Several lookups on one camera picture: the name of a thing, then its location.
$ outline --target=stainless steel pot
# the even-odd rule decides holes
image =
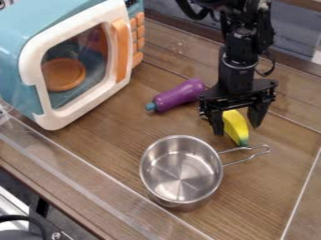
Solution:
[[[221,154],[257,148],[263,148],[265,151],[222,164]],[[195,209],[211,198],[218,189],[223,167],[269,152],[270,148],[265,144],[217,152],[206,142],[185,135],[169,136],[158,140],[142,156],[139,170],[150,198],[174,210]]]

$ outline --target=banana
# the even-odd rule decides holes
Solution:
[[[238,146],[249,145],[249,128],[243,115],[237,110],[223,112],[225,132]]]

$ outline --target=toy microwave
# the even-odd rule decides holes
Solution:
[[[20,0],[0,23],[0,96],[56,130],[128,84],[143,59],[143,2]]]

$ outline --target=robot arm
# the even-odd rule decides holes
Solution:
[[[199,97],[199,114],[209,118],[214,134],[223,135],[223,111],[247,107],[247,117],[254,128],[259,127],[269,106],[276,99],[276,80],[254,79],[254,72],[268,77],[274,70],[269,53],[273,44],[272,0],[191,0],[202,7],[197,13],[189,0],[175,0],[183,12],[202,20],[213,11],[221,15],[225,46],[219,51],[218,84]],[[258,55],[272,61],[266,73],[255,70]]]

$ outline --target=microwave handle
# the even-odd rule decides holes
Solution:
[[[111,23],[111,29],[116,35],[116,48],[118,48],[118,60],[116,60],[116,82],[119,83],[127,75],[128,65],[128,51],[130,51],[130,29],[123,19],[118,19]]]

